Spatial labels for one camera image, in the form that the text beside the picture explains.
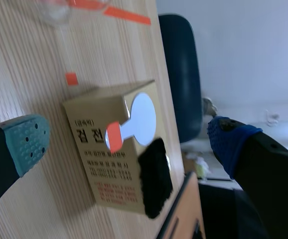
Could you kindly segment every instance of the black pom-pom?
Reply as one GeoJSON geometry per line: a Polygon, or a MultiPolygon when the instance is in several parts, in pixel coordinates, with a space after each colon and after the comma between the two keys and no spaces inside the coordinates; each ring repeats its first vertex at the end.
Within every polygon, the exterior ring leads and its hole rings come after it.
{"type": "Polygon", "coordinates": [[[154,140],[139,156],[145,213],[156,218],[173,191],[164,142],[154,140]]]}

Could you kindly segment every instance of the wood grain surface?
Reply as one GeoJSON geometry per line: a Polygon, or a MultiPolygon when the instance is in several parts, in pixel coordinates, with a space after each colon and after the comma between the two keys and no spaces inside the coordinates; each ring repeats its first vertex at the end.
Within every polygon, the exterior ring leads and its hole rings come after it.
{"type": "Polygon", "coordinates": [[[73,10],[44,24],[31,0],[0,0],[0,122],[38,113],[51,126],[41,161],[0,199],[2,239],[153,239],[183,180],[183,164],[154,0],[113,0],[151,26],[73,10]],[[79,85],[68,87],[66,72],[79,85]],[[174,193],[156,220],[94,205],[61,103],[93,87],[157,81],[174,193]]]}

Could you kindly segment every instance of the dark blue chair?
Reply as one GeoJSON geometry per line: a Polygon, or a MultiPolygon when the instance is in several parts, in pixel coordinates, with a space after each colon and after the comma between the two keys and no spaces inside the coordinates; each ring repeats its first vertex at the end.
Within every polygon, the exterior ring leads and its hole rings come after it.
{"type": "Polygon", "coordinates": [[[203,119],[200,79],[194,34],[179,15],[159,16],[179,141],[200,133],[203,119]]]}

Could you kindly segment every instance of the glass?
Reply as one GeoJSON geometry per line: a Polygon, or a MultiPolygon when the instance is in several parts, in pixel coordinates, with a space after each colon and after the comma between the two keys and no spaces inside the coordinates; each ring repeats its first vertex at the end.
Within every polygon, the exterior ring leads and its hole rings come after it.
{"type": "Polygon", "coordinates": [[[110,2],[111,0],[33,0],[33,5],[42,21],[59,26],[69,21],[73,8],[101,11],[110,2]]]}

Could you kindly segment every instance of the tissue box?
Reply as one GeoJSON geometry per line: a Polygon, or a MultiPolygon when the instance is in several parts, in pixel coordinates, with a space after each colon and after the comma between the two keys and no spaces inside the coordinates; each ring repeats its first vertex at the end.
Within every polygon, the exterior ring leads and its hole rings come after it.
{"type": "Polygon", "coordinates": [[[138,157],[156,138],[167,145],[155,82],[97,88],[63,105],[96,203],[145,214],[138,157]]]}

